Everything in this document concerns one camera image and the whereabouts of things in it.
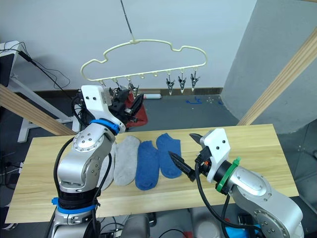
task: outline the wooden tabletop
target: wooden tabletop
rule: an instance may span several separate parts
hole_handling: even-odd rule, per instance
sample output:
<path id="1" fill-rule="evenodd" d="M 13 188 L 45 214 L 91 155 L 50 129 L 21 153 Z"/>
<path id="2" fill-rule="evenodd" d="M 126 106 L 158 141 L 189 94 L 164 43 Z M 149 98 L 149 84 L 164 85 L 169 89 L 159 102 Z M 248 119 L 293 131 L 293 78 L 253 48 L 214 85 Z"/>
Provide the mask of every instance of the wooden tabletop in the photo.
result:
<path id="1" fill-rule="evenodd" d="M 262 174 L 277 191 L 287 196 L 298 195 L 271 124 L 224 128 L 231 146 L 231 162 L 240 156 L 241 166 Z M 118 135 L 116 141 L 121 142 L 127 135 L 134 135 L 141 141 L 152 140 L 155 146 L 156 138 L 168 132 L 172 138 L 181 140 L 182 157 L 187 164 L 194 167 L 194 159 L 201 147 L 190 138 L 189 133 L 204 135 L 211 129 L 213 128 L 127 132 Z M 60 148 L 69 138 L 71 136 L 33 138 L 10 204 L 7 223 L 50 220 L 54 210 L 51 199 L 57 196 L 53 181 L 53 165 Z M 196 182 L 190 182 L 184 174 L 169 179 L 160 173 L 158 180 L 156 187 L 148 191 L 139 190 L 134 181 L 127 186 L 112 183 L 98 198 L 101 207 L 97 210 L 97 216 L 138 214 L 204 205 Z M 223 204 L 225 196 L 215 190 L 214 183 L 208 183 L 203 177 L 201 180 L 210 204 Z"/>

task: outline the gray floor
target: gray floor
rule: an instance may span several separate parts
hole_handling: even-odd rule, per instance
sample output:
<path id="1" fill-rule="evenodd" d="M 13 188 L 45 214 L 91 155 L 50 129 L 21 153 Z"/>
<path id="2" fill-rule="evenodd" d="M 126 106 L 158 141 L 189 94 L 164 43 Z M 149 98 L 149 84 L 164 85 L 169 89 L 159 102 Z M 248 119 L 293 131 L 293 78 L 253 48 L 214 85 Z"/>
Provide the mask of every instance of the gray floor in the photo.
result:
<path id="1" fill-rule="evenodd" d="M 47 100 L 61 111 L 71 115 L 67 98 L 54 98 Z M 132 128 L 130 131 L 197 128 L 210 126 L 236 125 L 238 120 L 223 106 L 218 95 L 204 96 L 166 96 L 160 100 L 145 100 L 149 123 L 142 127 Z M 22 118 L 4 110 L 0 117 L 0 148 L 3 155 L 10 161 L 23 161 L 31 139 L 39 136 L 52 136 L 51 133 L 41 129 L 32 129 L 28 141 L 16 143 Z M 312 151 L 317 149 L 317 120 L 292 134 L 278 135 L 283 151 L 290 166 L 302 198 L 292 198 L 304 213 L 303 226 L 306 234 L 317 230 L 317 215 L 313 209 L 317 208 L 317 160 L 313 158 Z M 13 191 L 0 187 L 0 205 L 7 205 L 13 195 Z M 236 222 L 236 214 L 240 209 L 232 204 L 228 207 L 228 217 Z M 157 238 L 164 231 L 171 228 L 179 228 L 183 231 L 191 231 L 190 215 L 187 209 L 158 212 L 158 224 L 151 228 L 151 237 Z M 125 216 L 117 217 L 117 221 L 124 222 Z M 106 218 L 103 224 L 112 222 Z M 44 234 L 47 223 L 19 224 L 12 231 L 1 231 L 1 238 L 35 238 Z M 170 233 L 164 238 L 178 238 L 181 234 Z"/>

